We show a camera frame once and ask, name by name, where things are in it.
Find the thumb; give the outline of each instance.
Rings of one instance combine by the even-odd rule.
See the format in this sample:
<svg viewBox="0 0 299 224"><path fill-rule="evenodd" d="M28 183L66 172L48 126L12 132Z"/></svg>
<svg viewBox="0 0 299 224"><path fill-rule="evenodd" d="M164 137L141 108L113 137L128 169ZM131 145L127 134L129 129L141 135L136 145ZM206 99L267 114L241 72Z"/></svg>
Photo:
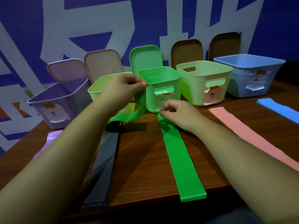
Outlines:
<svg viewBox="0 0 299 224"><path fill-rule="evenodd" d="M145 88L148 87L148 85L149 84L147 82L139 82L139 83L132 84L130 86L131 86L133 95L135 95L137 93L144 91Z"/></svg>
<svg viewBox="0 0 299 224"><path fill-rule="evenodd" d="M169 111L160 111L160 116L162 116L165 119L170 120L171 122L175 121L175 112L169 112Z"/></svg>

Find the hand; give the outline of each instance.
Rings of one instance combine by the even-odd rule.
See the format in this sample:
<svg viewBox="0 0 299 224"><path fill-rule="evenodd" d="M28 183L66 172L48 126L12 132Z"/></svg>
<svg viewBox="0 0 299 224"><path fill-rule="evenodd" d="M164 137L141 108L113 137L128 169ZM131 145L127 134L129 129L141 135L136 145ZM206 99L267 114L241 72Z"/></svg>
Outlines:
<svg viewBox="0 0 299 224"><path fill-rule="evenodd" d="M113 117L132 101L135 94L145 90L148 85L144 79L135 74L118 74L108 82L99 100Z"/></svg>
<svg viewBox="0 0 299 224"><path fill-rule="evenodd" d="M160 115L174 122L180 128L194 133L204 116L189 102L179 100L168 100L160 109Z"/></svg>

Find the handwritten chinese character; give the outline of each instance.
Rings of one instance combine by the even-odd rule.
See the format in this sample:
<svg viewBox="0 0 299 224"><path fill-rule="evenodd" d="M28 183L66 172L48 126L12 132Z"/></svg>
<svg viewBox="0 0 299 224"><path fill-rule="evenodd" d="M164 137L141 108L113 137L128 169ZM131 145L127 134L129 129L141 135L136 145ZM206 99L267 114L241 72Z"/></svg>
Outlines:
<svg viewBox="0 0 299 224"><path fill-rule="evenodd" d="M216 92L212 92L210 93L210 98L213 98L213 97L216 97L217 96L217 93Z"/></svg>

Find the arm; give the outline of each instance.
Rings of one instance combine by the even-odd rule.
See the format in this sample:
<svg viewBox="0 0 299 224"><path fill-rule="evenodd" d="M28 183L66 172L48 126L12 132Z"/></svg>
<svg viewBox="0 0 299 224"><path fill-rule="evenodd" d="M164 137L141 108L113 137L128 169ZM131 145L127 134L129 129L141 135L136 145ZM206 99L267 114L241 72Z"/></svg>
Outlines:
<svg viewBox="0 0 299 224"><path fill-rule="evenodd" d="M133 74L115 76L100 97L0 192L0 223L56 223L80 189L110 119L148 86Z"/></svg>
<svg viewBox="0 0 299 224"><path fill-rule="evenodd" d="M296 170L207 119L189 102L170 100L160 114L202 140L230 184L264 223L299 223Z"/></svg>

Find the gray strip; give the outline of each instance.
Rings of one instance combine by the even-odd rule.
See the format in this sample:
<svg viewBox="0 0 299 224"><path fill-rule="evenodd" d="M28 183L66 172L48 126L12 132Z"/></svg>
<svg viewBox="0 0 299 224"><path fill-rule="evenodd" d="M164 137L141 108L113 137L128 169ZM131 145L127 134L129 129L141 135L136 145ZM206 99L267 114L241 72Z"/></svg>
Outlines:
<svg viewBox="0 0 299 224"><path fill-rule="evenodd" d="M83 209L106 205L120 129L121 123L119 121L112 122L103 132L97 158L89 179L89 186L87 187L94 186L82 205Z"/></svg>

